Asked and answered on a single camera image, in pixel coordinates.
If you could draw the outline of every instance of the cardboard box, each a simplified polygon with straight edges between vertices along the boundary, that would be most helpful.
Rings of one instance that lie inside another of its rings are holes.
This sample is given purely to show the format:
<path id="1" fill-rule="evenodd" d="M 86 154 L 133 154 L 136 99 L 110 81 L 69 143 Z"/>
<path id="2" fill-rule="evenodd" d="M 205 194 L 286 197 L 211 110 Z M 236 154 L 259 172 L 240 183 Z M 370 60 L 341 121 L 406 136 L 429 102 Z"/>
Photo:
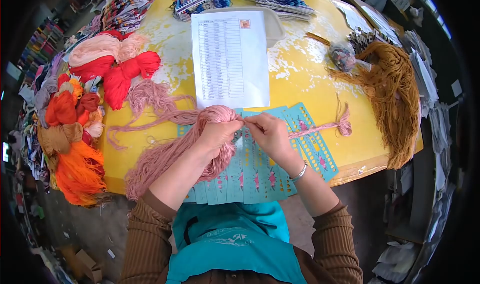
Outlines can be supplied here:
<path id="1" fill-rule="evenodd" d="M 80 261 L 83 272 L 93 281 L 93 283 L 99 283 L 102 280 L 101 266 L 96 263 L 92 257 L 88 256 L 83 249 L 81 249 L 75 257 Z"/>
<path id="2" fill-rule="evenodd" d="M 85 275 L 84 269 L 82 268 L 83 263 L 76 257 L 78 250 L 80 250 L 80 247 L 77 245 L 63 245 L 57 248 L 57 255 L 65 258 L 76 280 L 80 280 Z"/>

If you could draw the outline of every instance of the plastic bag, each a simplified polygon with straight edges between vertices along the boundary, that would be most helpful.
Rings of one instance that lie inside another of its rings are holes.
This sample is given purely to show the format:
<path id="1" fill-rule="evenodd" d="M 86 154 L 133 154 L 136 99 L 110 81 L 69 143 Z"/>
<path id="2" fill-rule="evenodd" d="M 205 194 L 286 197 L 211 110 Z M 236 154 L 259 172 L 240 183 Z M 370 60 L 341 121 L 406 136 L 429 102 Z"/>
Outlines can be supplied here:
<path id="1" fill-rule="evenodd" d="M 350 72 L 359 64 L 361 67 L 370 71 L 371 64 L 355 58 L 355 50 L 349 42 L 341 41 L 332 43 L 328 50 L 335 66 L 343 72 Z"/>

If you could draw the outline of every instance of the worn yellow paint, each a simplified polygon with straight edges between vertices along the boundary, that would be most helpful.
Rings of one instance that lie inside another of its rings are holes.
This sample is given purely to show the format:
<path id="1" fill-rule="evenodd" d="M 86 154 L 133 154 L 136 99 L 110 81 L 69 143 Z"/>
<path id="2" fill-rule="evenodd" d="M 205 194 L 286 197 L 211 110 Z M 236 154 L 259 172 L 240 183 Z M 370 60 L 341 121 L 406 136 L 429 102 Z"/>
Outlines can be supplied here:
<path id="1" fill-rule="evenodd" d="M 234 6 L 254 5 L 245 0 L 232 2 Z M 286 39 L 269 49 L 270 107 L 284 105 L 290 107 L 303 101 L 315 123 L 320 125 L 335 120 L 336 93 L 339 94 L 342 103 L 348 101 L 352 135 L 342 137 L 335 129 L 321 132 L 340 171 L 329 184 L 339 185 L 384 169 L 388 161 L 388 149 L 382 145 L 382 136 L 376 127 L 372 107 L 361 87 L 329 78 L 325 68 L 331 67 L 332 62 L 328 59 L 326 47 L 318 41 L 303 37 L 306 31 L 310 31 L 331 42 L 345 40 L 351 29 L 347 27 L 343 14 L 331 0 L 305 0 L 305 2 L 318 11 L 317 18 L 311 23 L 284 22 Z M 172 46 L 176 38 L 180 37 L 185 41 L 190 39 L 190 25 L 180 24 L 173 19 L 171 11 L 168 10 L 171 3 L 172 0 L 156 0 L 138 32 L 151 38 L 159 33 L 165 35 L 166 38 L 151 43 L 146 50 L 158 52 L 164 64 L 161 68 L 172 71 L 167 72 L 165 76 L 174 90 L 174 95 L 195 95 L 191 49 L 179 51 L 181 43 Z M 187 109 L 191 106 L 186 101 L 178 101 L 178 107 Z M 121 110 L 112 111 L 108 106 L 105 109 L 104 120 L 107 127 L 126 124 L 132 117 L 127 102 L 123 104 Z M 134 125 L 153 120 L 152 109 L 147 108 Z M 143 150 L 154 140 L 173 138 L 176 134 L 177 126 L 171 122 L 165 122 L 146 131 L 119 133 L 118 140 L 127 147 L 123 151 L 115 150 L 106 142 L 105 134 L 102 135 L 100 148 L 105 156 L 105 182 L 108 190 L 124 194 L 123 177 L 129 168 L 134 167 Z M 420 135 L 417 151 L 422 148 Z"/>

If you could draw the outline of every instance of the woman's left hand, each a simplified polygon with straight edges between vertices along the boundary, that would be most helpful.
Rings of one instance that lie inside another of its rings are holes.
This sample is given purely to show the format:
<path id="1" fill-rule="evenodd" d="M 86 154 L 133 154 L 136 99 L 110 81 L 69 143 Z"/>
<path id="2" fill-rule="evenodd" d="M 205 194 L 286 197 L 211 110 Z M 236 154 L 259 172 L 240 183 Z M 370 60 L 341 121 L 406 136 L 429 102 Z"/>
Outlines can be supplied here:
<path id="1" fill-rule="evenodd" d="M 245 125 L 243 119 L 229 122 L 207 123 L 194 146 L 202 149 L 211 161 L 219 156 L 220 147 L 233 139 L 233 133 Z"/>

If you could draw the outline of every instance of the small photo on paper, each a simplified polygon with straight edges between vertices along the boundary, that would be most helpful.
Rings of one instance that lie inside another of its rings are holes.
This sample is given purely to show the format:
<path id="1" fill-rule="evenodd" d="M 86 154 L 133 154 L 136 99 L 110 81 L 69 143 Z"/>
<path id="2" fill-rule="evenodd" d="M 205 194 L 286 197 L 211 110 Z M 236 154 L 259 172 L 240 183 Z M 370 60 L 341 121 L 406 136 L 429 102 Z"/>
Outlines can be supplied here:
<path id="1" fill-rule="evenodd" d="M 240 20 L 240 28 L 250 28 L 250 20 Z"/>

